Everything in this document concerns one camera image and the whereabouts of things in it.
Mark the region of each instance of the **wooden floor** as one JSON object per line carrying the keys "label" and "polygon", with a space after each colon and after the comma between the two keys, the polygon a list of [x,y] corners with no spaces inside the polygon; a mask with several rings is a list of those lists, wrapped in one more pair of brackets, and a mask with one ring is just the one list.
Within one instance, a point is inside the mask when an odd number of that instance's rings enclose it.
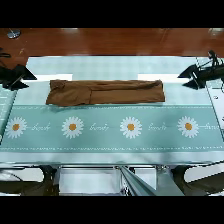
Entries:
{"label": "wooden floor", "polygon": [[26,64],[30,56],[165,55],[208,56],[213,49],[224,57],[221,28],[20,28],[9,39],[0,28],[0,47],[12,58],[1,58],[9,68]]}

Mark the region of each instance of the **white daisy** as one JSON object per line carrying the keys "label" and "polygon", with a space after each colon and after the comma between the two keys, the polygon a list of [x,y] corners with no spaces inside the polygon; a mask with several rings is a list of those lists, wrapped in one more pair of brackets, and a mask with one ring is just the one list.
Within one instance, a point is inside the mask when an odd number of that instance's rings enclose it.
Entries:
{"label": "white daisy", "polygon": [[182,131],[182,135],[185,135],[185,137],[194,138],[194,136],[197,136],[198,132],[198,124],[194,120],[194,118],[190,117],[182,117],[178,121],[177,127],[179,128],[179,131]]}
{"label": "white daisy", "polygon": [[17,138],[18,136],[23,134],[23,131],[26,130],[26,121],[21,117],[15,117],[8,122],[6,126],[6,135],[8,138]]}
{"label": "white daisy", "polygon": [[75,138],[82,134],[83,130],[83,122],[78,117],[69,117],[63,122],[62,131],[64,132],[63,135],[66,135],[66,138],[70,137]]}
{"label": "white daisy", "polygon": [[140,121],[134,117],[126,117],[126,119],[123,119],[120,127],[120,131],[123,131],[123,135],[130,139],[139,136],[141,134],[140,130],[142,130]]}

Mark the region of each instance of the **folded brown cloth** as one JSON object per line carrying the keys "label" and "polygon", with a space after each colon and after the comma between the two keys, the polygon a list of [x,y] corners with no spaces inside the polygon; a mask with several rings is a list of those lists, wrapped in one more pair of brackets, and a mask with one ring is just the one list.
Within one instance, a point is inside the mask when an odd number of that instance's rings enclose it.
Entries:
{"label": "folded brown cloth", "polygon": [[132,104],[164,102],[163,83],[156,81],[66,81],[51,80],[46,104]]}

